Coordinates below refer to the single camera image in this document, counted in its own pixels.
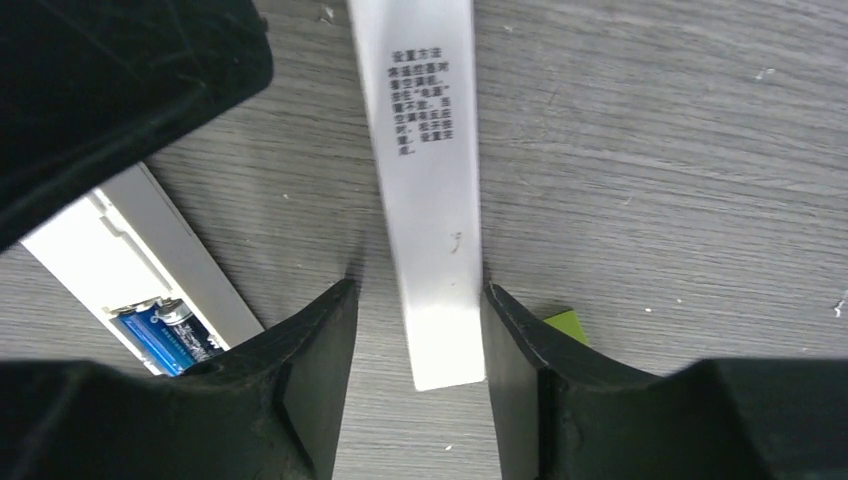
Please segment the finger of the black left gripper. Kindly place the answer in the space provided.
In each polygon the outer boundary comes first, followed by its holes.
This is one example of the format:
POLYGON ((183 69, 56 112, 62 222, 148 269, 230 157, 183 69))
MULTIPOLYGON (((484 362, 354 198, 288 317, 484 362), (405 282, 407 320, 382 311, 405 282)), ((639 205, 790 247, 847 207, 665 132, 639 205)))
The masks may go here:
POLYGON ((265 89, 251 1, 5 1, 1 244, 265 89))

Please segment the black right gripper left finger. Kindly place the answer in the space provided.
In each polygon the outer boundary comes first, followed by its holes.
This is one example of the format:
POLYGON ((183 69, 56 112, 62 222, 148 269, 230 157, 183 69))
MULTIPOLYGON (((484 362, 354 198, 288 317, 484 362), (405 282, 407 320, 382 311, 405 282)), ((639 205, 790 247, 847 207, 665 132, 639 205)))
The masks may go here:
POLYGON ((5 479, 329 479, 357 331, 344 279, 177 377, 1 365, 5 479))

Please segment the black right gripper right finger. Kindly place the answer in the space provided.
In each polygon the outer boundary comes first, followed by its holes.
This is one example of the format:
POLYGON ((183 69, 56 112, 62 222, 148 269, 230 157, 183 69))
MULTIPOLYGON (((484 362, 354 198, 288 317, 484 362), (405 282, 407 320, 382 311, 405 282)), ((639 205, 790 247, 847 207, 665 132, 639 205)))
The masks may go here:
POLYGON ((505 479, 843 479, 847 364, 705 359, 668 376, 613 360, 482 293, 505 479))

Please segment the dark grey battery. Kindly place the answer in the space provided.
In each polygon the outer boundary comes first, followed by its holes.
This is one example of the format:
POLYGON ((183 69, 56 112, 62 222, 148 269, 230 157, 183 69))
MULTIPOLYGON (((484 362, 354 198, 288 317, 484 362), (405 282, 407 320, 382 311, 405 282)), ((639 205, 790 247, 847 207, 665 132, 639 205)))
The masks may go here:
POLYGON ((161 299, 156 316, 163 320, 196 362, 203 362, 224 352, 213 335, 181 299, 161 299))

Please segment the blue battery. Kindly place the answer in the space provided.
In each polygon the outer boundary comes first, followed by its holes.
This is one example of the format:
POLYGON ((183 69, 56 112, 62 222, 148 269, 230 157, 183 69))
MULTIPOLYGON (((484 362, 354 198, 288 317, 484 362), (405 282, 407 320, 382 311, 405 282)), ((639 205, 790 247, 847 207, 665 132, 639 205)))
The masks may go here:
POLYGON ((182 374, 195 364, 183 342, 171 332, 157 315, 157 307, 125 311, 117 319, 136 336, 141 344, 170 376, 182 374))

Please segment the slim white remote control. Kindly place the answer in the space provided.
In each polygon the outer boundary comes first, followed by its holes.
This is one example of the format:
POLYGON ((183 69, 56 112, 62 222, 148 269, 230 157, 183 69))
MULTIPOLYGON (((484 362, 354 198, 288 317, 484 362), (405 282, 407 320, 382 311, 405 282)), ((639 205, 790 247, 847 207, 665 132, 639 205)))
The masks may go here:
POLYGON ((225 350, 264 330, 142 163, 90 190, 21 243, 155 375, 168 367, 117 319, 119 309, 182 300, 225 350))

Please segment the white remote battery cover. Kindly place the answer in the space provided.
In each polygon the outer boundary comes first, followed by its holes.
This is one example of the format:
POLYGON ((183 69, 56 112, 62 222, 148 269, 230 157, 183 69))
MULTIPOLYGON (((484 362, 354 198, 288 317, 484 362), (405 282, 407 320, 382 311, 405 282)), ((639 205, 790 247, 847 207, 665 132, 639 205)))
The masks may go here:
POLYGON ((414 387, 480 382, 474 5, 359 0, 348 9, 414 387))

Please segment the green rectangular block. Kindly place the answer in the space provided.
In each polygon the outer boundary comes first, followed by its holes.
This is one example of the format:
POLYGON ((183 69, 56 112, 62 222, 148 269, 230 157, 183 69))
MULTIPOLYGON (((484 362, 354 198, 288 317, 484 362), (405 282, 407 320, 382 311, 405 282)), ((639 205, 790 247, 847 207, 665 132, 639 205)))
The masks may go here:
POLYGON ((544 322, 581 344, 585 346, 589 345, 588 338, 574 309, 569 309, 548 317, 544 322))

